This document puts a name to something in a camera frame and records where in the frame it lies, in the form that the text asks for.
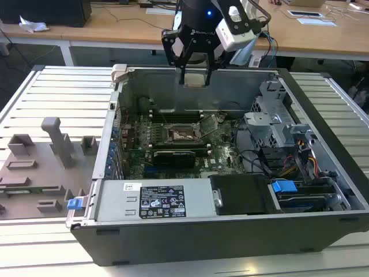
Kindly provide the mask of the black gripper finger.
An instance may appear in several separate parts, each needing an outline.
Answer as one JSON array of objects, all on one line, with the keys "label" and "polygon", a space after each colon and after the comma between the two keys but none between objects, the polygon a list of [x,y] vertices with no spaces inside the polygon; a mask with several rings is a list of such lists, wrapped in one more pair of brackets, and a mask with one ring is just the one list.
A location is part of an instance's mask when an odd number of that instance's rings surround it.
[{"label": "black gripper finger", "polygon": [[[194,38],[190,32],[191,28],[189,27],[180,27],[177,30],[164,29],[161,32],[161,41],[169,65],[180,69],[179,84],[185,83],[186,65],[194,52]],[[176,39],[179,39],[183,44],[180,56],[177,56],[172,49]]]},{"label": "black gripper finger", "polygon": [[216,49],[221,46],[219,38],[205,38],[201,42],[202,49],[207,55],[206,57],[206,73],[205,73],[205,86],[210,84],[210,78],[213,71],[217,70],[218,64],[216,62]]}]

